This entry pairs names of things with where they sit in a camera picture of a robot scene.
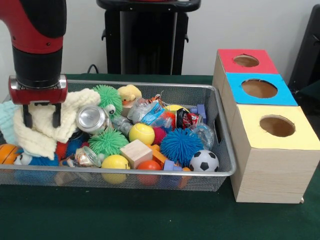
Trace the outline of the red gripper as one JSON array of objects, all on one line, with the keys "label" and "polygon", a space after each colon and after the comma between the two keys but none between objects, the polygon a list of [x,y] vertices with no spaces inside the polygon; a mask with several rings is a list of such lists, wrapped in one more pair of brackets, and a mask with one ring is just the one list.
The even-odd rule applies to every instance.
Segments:
[{"label": "red gripper", "polygon": [[68,82],[65,75],[60,75],[57,84],[49,88],[28,88],[20,84],[14,75],[10,75],[8,89],[12,102],[16,105],[23,105],[23,122],[27,128],[33,127],[33,119],[28,106],[31,103],[54,104],[52,126],[58,128],[61,125],[61,103],[66,100],[68,94]]}]

